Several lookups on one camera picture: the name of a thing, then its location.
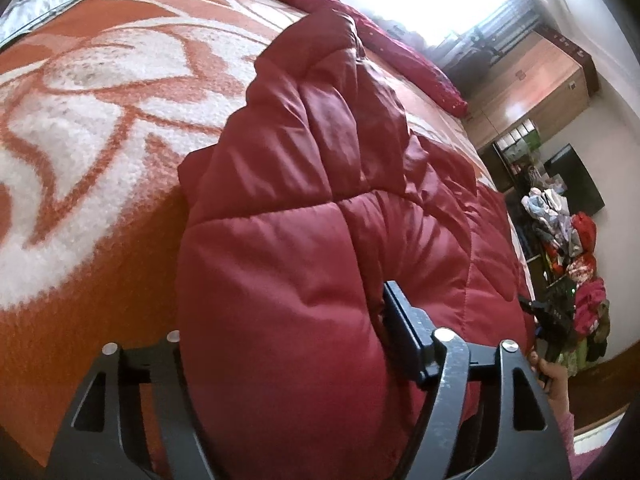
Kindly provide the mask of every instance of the orange and white blanket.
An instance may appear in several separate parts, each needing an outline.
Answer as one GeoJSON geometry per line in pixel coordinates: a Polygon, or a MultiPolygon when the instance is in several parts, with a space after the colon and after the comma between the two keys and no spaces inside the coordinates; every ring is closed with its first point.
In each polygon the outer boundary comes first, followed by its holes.
{"type": "MultiPolygon", "coordinates": [[[[274,0],[84,0],[0,54],[0,426],[40,463],[102,345],[175,328],[176,167],[217,141],[255,57],[301,16],[274,0]]],[[[371,59],[412,128],[490,182],[460,122],[371,59]]]]}

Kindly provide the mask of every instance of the black monitor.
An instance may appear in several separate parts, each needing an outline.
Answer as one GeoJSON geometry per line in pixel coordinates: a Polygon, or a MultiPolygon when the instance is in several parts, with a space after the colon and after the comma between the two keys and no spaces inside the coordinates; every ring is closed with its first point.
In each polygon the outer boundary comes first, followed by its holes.
{"type": "Polygon", "coordinates": [[[583,211],[593,216],[604,207],[604,201],[573,147],[568,144],[545,162],[550,177],[562,177],[566,190],[562,194],[569,204],[569,213],[583,211]]]}

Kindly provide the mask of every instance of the wooden cabinet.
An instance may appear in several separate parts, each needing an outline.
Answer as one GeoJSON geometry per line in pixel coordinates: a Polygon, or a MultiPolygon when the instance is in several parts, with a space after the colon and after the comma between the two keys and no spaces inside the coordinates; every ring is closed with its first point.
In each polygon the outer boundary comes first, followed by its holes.
{"type": "Polygon", "coordinates": [[[580,64],[536,32],[494,65],[469,99],[463,120],[480,150],[531,119],[544,142],[574,120],[589,104],[580,64]]]}

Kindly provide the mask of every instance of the red puffer jacket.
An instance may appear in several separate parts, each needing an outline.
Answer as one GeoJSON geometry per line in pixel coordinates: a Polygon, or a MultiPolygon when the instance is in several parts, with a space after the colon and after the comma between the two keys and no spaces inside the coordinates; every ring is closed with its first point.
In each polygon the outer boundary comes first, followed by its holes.
{"type": "Polygon", "coordinates": [[[190,395],[232,480],[382,480],[424,400],[385,357],[383,282],[468,341],[527,345],[505,206],[409,131],[347,16],[303,18],[255,68],[220,142],[180,166],[190,395]]]}

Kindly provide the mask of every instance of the hand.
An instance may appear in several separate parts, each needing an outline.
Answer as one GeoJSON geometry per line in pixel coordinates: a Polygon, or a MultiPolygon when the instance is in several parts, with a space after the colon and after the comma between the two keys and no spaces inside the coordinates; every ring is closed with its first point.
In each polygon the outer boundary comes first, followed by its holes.
{"type": "Polygon", "coordinates": [[[554,412],[558,424],[569,413],[569,376],[567,369],[559,364],[548,363],[531,352],[528,357],[529,364],[534,373],[542,372],[549,380],[545,384],[538,381],[548,396],[549,405],[554,412]]]}

